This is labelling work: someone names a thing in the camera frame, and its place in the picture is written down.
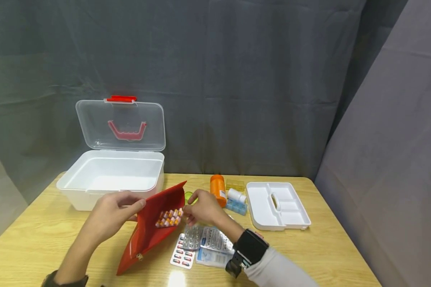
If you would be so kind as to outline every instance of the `medicine blister strip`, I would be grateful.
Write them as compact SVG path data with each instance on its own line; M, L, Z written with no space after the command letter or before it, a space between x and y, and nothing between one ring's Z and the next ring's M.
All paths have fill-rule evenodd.
M183 248L185 250L199 250L201 242L201 233L203 233L203 226L185 226Z
M192 268L193 262L195 261L196 252L183 249L182 244L184 238L184 233L180 233L169 263L185 269L190 269Z
M182 215L184 214L182 208L174 209L170 211L162 211L159 215L157 222L155 223L155 227L163 228L163 227L171 227L179 225L182 220Z
M233 243L216 227L204 227L200 245L203 248L226 254L235 253Z

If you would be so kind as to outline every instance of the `box lid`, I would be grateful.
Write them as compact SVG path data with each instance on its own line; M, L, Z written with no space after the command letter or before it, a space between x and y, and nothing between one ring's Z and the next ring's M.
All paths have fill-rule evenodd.
M252 223L260 230L307 229L311 225L289 182L249 182L246 185Z
M86 144L97 150L162 151L164 111L158 103L112 96L79 100L75 106Z

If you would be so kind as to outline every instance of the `red latch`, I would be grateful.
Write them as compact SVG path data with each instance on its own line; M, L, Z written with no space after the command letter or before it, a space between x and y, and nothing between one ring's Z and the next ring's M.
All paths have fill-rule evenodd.
M109 99L106 99L107 102L127 102L132 103L137 100L135 96L118 96L112 95Z

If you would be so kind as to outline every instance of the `black watch strap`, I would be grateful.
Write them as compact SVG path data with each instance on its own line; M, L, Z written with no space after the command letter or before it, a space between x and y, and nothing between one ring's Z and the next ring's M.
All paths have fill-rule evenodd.
M235 253L225 266L225 271L237 278L242 268L249 268L249 266L259 262L268 247L268 243L257 233L246 229L238 241L234 243Z

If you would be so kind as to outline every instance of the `dark sleeve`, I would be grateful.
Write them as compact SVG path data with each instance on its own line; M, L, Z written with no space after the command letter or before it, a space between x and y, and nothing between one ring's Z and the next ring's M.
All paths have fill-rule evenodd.
M70 284L58 285L54 282L54 277L56 276L56 273L57 273L57 270L49 274L43 281L42 287L85 287L86 282L88 282L88 276L85 276L85 278L83 278L80 281L70 283Z

